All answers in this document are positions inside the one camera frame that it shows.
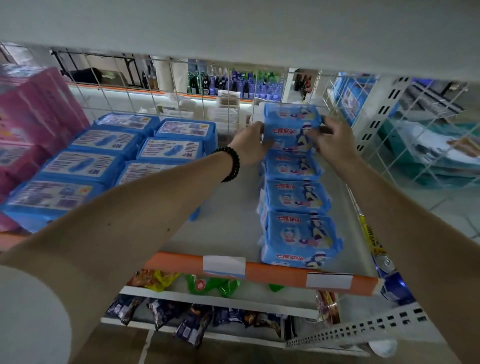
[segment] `tiled floor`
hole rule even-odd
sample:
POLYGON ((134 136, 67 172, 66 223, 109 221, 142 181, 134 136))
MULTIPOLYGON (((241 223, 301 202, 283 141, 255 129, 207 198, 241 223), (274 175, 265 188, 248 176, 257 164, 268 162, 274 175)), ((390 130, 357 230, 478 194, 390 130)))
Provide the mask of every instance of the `tiled floor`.
MULTIPOLYGON (((146 330, 100 324, 73 364, 138 364, 146 330)), ((144 364, 457 364, 452 351, 441 344, 400 342, 395 357, 383 359, 288 351, 257 345, 204 340, 199 349, 170 334, 156 333, 144 364)))

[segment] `black beaded bracelet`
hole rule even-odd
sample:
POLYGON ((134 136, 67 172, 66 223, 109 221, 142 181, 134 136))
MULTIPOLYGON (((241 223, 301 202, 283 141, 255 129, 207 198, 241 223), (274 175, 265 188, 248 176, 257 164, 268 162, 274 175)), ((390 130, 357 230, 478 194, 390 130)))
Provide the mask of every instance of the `black beaded bracelet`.
POLYGON ((226 153, 230 154, 230 156, 233 159, 232 172, 230 172, 230 174, 227 177, 225 177, 225 179, 222 181, 222 183, 223 182, 230 182, 230 181, 234 180, 239 175, 239 172, 240 172, 240 158, 239 158, 239 155, 237 154, 237 152, 233 148, 230 148, 229 146, 223 146, 223 147, 213 151, 213 153, 217 153, 217 152, 226 152, 226 153))

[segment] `wire mesh grid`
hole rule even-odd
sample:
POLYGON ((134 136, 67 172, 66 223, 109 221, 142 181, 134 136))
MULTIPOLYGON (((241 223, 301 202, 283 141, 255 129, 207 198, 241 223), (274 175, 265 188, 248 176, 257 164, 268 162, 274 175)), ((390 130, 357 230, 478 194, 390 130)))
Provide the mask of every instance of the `wire mesh grid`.
MULTIPOLYGON (((321 114, 344 119, 354 130, 360 123, 374 127, 373 132, 356 135, 362 141, 359 152, 398 187, 442 191, 428 208, 436 209, 455 199, 459 190, 470 190, 470 198, 474 193, 471 187, 480 185, 477 85, 400 77, 396 82, 408 80, 404 92, 395 82, 379 88, 385 76, 375 74, 12 43, 0 43, 0 50, 4 62, 59 68, 65 78, 69 77, 70 89, 90 121, 109 112, 216 121, 220 143, 228 143, 237 131, 255 121, 261 101, 273 102, 259 83, 266 79, 261 75, 276 72, 281 75, 278 102, 314 104, 321 114), (200 70, 205 70, 210 76, 209 70, 216 67, 228 79, 234 69, 251 72, 255 83, 249 98, 239 95, 230 84, 221 96, 206 95, 202 85, 197 85, 202 92, 192 95, 189 71, 195 69, 200 75, 200 70), (81 70, 89 70, 89 79, 72 77, 81 70), (300 91, 298 83, 304 83, 300 91), (387 99, 398 102, 382 106, 387 99), (375 117, 369 114, 367 104, 376 108, 375 117)), ((470 221, 474 221, 471 225, 476 226, 478 235, 480 218, 470 221)))

